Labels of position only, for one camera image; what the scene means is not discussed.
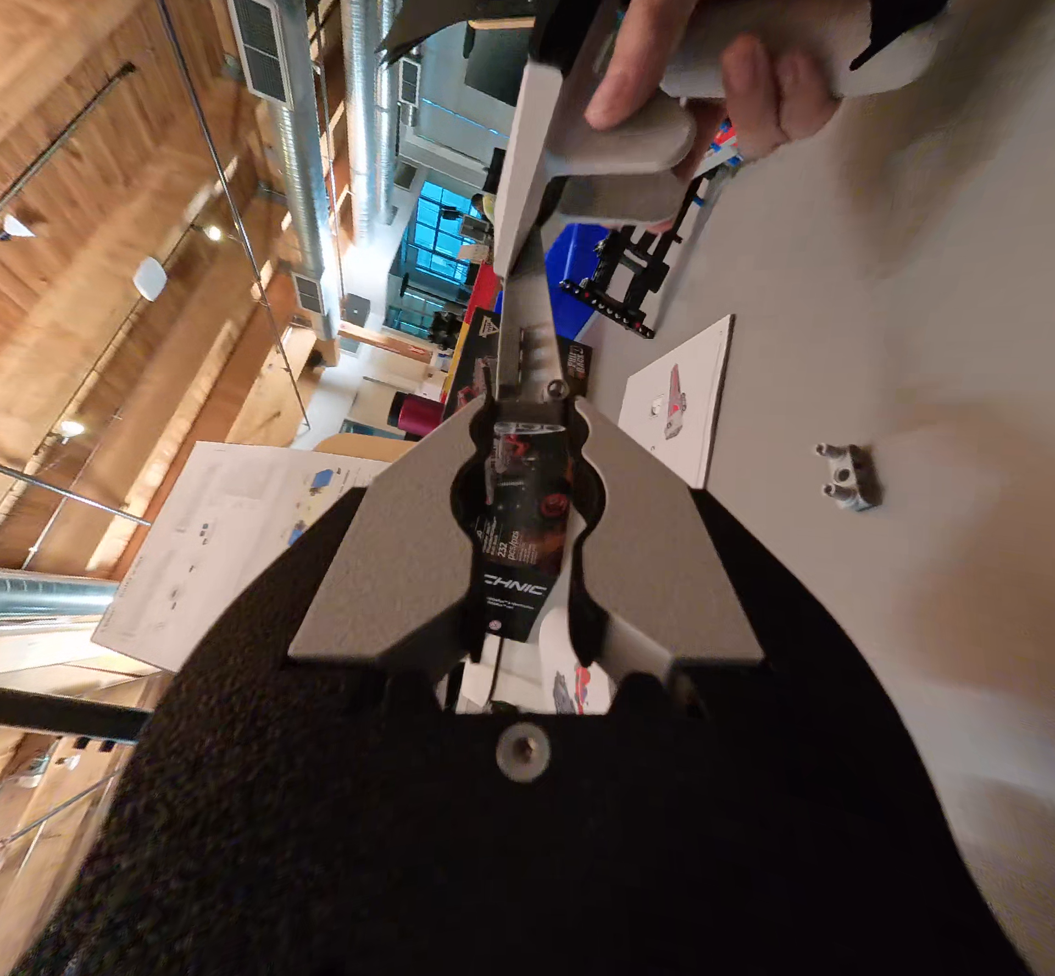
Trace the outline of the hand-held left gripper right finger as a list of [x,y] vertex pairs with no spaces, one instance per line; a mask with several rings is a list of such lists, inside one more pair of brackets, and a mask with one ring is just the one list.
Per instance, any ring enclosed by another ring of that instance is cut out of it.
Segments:
[[757,666],[762,647],[689,486],[584,399],[570,412],[570,438],[578,659],[610,680]]

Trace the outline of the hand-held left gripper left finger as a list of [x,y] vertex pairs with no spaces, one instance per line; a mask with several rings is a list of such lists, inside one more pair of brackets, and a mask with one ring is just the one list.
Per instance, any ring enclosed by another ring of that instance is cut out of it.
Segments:
[[478,452],[473,424],[491,404],[476,399],[354,489],[361,499],[289,646],[291,661],[437,684],[467,655],[474,549],[453,494]]

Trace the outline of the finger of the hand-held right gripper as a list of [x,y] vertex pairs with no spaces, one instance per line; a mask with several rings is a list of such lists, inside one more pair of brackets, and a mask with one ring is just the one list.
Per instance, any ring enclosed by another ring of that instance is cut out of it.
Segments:
[[528,60],[495,204],[494,269],[501,280],[509,279],[531,232],[548,219],[549,150],[561,142],[571,121],[564,84],[559,69]]

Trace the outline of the long grey wedge toy panel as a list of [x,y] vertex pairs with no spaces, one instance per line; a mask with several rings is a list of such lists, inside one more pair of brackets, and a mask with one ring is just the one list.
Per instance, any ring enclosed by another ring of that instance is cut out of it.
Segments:
[[504,281],[496,379],[497,400],[502,403],[549,405],[570,396],[538,227],[529,231]]

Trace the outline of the small grey pin connector piece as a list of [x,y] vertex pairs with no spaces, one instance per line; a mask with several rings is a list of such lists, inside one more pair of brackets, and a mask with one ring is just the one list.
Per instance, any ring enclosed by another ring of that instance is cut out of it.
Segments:
[[863,513],[882,506],[884,492],[869,446],[822,442],[814,453],[828,468],[822,494],[838,508]]

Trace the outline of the grey desk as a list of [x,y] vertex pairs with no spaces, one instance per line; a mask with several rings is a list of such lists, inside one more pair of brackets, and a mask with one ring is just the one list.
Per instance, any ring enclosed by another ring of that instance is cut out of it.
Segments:
[[[747,165],[656,339],[595,320],[590,400],[735,315],[709,491],[824,602],[979,887],[1053,974],[1053,0],[954,0],[931,71]],[[883,503],[822,494],[872,451]]]

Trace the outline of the blue lit window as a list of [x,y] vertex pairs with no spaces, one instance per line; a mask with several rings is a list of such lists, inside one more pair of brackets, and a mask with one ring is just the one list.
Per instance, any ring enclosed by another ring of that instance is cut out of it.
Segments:
[[481,217],[482,203],[481,193],[423,185],[389,271],[387,327],[426,340],[436,315],[467,309],[479,266],[461,256],[474,243],[462,223]]

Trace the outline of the black toy set box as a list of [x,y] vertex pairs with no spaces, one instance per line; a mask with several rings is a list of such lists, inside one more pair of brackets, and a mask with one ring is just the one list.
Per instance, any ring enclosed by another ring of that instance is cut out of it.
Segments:
[[[446,421],[497,383],[500,315],[477,307],[463,334],[442,412]],[[586,394],[592,347],[560,336],[570,389]],[[571,508],[565,432],[553,423],[498,423],[483,468],[484,500],[471,528],[484,561],[484,624],[526,644],[556,583]]]

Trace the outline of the black toy car chassis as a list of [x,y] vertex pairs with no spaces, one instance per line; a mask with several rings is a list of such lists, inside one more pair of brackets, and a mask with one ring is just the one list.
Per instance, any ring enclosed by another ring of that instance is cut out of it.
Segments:
[[707,227],[721,194],[743,162],[735,127],[726,117],[666,231],[659,233],[633,225],[609,229],[605,237],[594,242],[589,257],[579,242],[590,227],[574,226],[564,278],[558,285],[560,296],[573,298],[592,313],[631,334],[652,340],[655,327],[645,310],[646,300],[661,293],[682,246],[695,230]]

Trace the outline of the maroon cylinder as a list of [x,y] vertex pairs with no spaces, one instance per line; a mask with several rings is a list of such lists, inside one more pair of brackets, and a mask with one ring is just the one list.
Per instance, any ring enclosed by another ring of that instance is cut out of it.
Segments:
[[402,430],[409,442],[421,441],[443,421],[444,405],[414,393],[394,393],[387,425]]

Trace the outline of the white instruction booklet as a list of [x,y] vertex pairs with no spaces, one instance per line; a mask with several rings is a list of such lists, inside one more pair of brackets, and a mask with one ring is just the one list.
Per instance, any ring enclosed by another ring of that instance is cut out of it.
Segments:
[[708,479],[734,327],[723,317],[626,382],[618,426],[693,490]]

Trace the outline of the small white vent grille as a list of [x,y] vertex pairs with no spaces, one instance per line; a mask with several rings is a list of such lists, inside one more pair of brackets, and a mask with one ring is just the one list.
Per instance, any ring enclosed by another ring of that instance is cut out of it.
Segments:
[[292,269],[289,272],[289,278],[293,284],[293,288],[295,288],[299,314],[310,322],[316,336],[328,336],[325,296],[321,291],[319,282],[310,276],[299,274],[298,271]]

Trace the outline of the large white vent grille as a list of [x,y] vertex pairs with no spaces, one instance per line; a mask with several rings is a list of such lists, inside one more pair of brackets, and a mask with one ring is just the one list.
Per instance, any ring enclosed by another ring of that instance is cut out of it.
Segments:
[[270,0],[227,0],[248,90],[260,99],[293,106],[281,18]]

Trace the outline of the black metal beam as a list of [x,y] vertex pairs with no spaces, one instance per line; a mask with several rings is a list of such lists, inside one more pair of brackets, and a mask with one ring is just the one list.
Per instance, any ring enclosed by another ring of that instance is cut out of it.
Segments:
[[79,697],[1,689],[1,725],[26,733],[134,745],[153,713]]

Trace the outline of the silver ventilation duct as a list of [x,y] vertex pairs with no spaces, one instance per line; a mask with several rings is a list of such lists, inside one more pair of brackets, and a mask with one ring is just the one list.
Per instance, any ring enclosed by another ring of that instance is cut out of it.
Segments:
[[394,221],[399,110],[394,68],[379,47],[403,0],[340,0],[353,240],[364,247]]
[[319,282],[325,296],[328,336],[318,338],[331,341],[341,319],[340,275],[322,158],[307,5],[306,0],[270,1],[279,7],[293,99],[290,109],[272,103],[271,115],[283,159],[287,206],[298,233],[301,257],[296,271]]
[[106,579],[2,569],[1,621],[98,617],[117,591]]

